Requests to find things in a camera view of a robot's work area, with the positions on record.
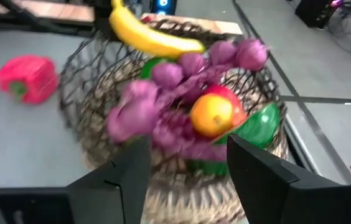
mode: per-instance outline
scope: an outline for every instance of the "red apple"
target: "red apple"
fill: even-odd
[[[206,95],[209,93],[224,97],[231,102],[231,104],[233,106],[233,115],[232,115],[233,127],[240,126],[243,122],[245,122],[248,115],[243,110],[242,103],[239,100],[238,96],[236,94],[234,94],[234,92],[232,92],[231,90],[229,90],[225,86],[213,84],[213,85],[208,86],[204,90],[203,95]]]

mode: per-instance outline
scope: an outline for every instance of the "red bell pepper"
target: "red bell pepper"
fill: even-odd
[[[47,57],[23,55],[0,69],[0,90],[23,103],[42,103],[55,92],[58,82],[54,63]]]

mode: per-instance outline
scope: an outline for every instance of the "woven basket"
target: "woven basket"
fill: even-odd
[[[218,40],[235,38],[234,35],[213,34],[190,23],[163,20],[153,24],[155,29],[172,35],[199,39],[207,47]],[[106,135],[106,115],[119,101],[124,85],[138,78],[147,59],[149,57],[142,52],[112,42],[100,33],[82,42],[68,58],[60,76],[60,109],[81,142],[91,168],[122,150]],[[278,85],[271,72],[267,68],[260,72],[230,70],[223,84],[238,94],[248,114],[269,102],[276,102],[281,111],[281,127],[266,150],[285,159],[288,145],[282,124],[286,107],[279,99]],[[229,176],[190,170],[183,158],[152,149],[152,177],[146,195],[144,222],[233,223],[244,215]]]

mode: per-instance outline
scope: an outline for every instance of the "banana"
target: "banana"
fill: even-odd
[[[112,0],[109,16],[112,29],[124,43],[147,54],[177,59],[185,52],[204,53],[203,43],[195,39],[176,37],[156,31],[139,21],[123,6],[122,0]]]

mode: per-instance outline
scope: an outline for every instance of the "pepper stem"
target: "pepper stem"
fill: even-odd
[[[27,93],[27,87],[23,82],[12,82],[9,85],[9,89],[15,98],[19,101],[21,101]]]

